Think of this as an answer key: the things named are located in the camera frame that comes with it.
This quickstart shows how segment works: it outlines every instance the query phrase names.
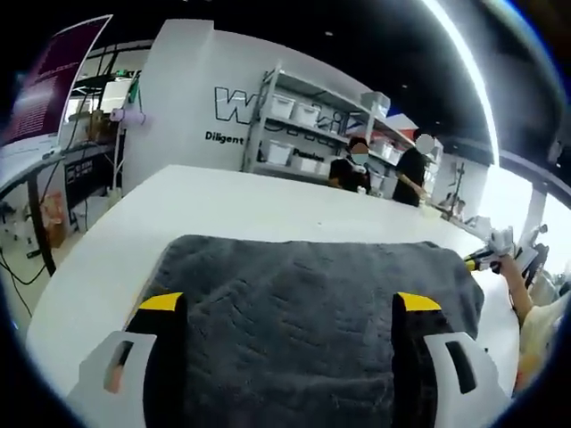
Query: gray towel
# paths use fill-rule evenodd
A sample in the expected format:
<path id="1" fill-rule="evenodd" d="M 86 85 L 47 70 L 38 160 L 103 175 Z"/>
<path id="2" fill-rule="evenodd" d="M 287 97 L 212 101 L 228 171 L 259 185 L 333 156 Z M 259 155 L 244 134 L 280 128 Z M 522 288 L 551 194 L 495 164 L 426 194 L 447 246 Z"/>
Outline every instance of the gray towel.
<path id="1" fill-rule="evenodd" d="M 188 300 L 188 426 L 388 427 L 396 292 L 476 338 L 484 295 L 432 243 L 257 243 L 184 236 L 150 293 Z"/>

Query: desk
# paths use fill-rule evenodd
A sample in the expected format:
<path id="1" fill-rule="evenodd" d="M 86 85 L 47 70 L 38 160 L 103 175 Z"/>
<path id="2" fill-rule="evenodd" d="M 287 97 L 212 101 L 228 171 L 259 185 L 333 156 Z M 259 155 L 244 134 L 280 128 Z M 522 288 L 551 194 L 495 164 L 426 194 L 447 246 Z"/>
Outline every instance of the desk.
<path id="1" fill-rule="evenodd" d="M 428 240 L 460 255 L 482 246 L 457 227 L 397 202 L 254 174 L 167 167 L 100 218 L 56 270 L 36 306 L 26 344 L 58 393 L 67 395 L 78 380 L 79 363 L 124 327 L 163 251 L 181 235 L 266 242 Z M 480 337 L 486 347 L 497 343 L 508 352 L 509 358 L 496 364 L 513 385 L 517 320 L 505 285 L 481 284 L 485 308 L 496 294 L 506 297 L 484 309 L 491 317 L 501 315 L 504 324 L 483 322 L 489 330 L 481 329 Z"/>

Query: logo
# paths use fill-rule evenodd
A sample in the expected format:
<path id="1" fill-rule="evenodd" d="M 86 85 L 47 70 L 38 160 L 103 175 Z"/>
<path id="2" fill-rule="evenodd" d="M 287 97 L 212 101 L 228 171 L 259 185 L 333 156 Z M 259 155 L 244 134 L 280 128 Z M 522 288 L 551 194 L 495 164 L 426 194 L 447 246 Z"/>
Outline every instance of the logo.
<path id="1" fill-rule="evenodd" d="M 206 140 L 218 141 L 220 144 L 231 143 L 244 145 L 244 138 L 241 136 L 225 136 L 220 132 L 206 131 Z"/>

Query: purple banner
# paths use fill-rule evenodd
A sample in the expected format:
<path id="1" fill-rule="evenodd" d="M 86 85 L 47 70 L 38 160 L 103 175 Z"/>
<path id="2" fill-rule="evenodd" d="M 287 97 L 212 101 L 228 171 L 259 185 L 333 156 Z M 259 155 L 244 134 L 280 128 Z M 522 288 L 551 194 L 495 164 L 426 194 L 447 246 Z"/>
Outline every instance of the purple banner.
<path id="1" fill-rule="evenodd" d="M 79 67 L 110 18 L 82 22 L 51 38 L 26 77 L 3 135 L 4 145 L 57 135 Z"/>

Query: black shirt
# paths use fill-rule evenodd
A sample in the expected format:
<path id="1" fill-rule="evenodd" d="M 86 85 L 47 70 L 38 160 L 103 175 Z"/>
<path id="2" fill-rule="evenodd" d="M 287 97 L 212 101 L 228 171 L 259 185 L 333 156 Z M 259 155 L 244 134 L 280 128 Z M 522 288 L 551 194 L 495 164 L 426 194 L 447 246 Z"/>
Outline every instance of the black shirt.
<path id="1" fill-rule="evenodd" d="M 396 165 L 396 172 L 400 172 L 407 176 L 413 183 L 423 186 L 425 183 L 425 157 L 415 148 L 408 149 Z M 420 198 L 412 187 L 398 181 L 394 193 L 393 200 L 406 203 L 417 207 L 420 204 Z"/>
<path id="2" fill-rule="evenodd" d="M 353 166 L 346 159 L 338 159 L 331 162 L 329 179 L 337 178 L 339 185 L 351 192 L 357 192 L 357 187 L 365 187 L 367 193 L 371 190 L 371 180 L 368 171 L 361 173 L 353 170 Z"/>

